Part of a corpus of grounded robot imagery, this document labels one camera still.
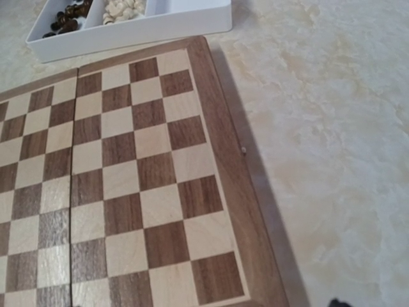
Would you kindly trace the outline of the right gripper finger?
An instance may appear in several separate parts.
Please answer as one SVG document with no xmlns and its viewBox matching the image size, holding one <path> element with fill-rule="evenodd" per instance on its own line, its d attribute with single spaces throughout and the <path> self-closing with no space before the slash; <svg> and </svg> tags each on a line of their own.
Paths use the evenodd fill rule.
<svg viewBox="0 0 409 307">
<path fill-rule="evenodd" d="M 334 298 L 329 302 L 328 307 L 351 307 L 351 305 L 347 302 Z"/>
</svg>

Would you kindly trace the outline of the wooden chess board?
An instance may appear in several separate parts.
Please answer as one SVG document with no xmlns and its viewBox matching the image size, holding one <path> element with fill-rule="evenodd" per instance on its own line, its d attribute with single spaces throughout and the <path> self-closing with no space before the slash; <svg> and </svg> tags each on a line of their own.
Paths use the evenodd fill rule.
<svg viewBox="0 0 409 307">
<path fill-rule="evenodd" d="M 287 306 L 202 36 L 1 94 L 2 306 Z"/>
</svg>

